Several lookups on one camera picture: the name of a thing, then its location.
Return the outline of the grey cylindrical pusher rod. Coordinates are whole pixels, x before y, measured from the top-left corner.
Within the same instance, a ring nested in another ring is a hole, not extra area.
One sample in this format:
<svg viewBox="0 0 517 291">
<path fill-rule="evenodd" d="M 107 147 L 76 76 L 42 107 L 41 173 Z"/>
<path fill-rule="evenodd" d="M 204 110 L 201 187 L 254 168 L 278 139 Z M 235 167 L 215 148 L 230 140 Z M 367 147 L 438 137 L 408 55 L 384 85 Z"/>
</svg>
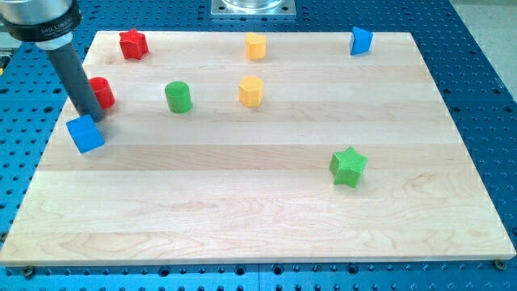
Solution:
<svg viewBox="0 0 517 291">
<path fill-rule="evenodd" d="M 90 115 L 94 122 L 101 121 L 100 106 L 82 63 L 72 43 L 45 51 L 78 115 Z"/>
</svg>

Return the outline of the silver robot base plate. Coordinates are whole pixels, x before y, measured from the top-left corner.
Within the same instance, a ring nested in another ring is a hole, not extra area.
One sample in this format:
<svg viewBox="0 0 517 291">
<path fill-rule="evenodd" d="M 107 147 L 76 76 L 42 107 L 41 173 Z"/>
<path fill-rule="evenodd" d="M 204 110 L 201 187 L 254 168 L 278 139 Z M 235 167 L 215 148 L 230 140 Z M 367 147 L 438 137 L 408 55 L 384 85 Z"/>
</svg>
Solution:
<svg viewBox="0 0 517 291">
<path fill-rule="evenodd" d="M 296 17 L 295 0 L 212 0 L 210 13 L 216 19 Z"/>
</svg>

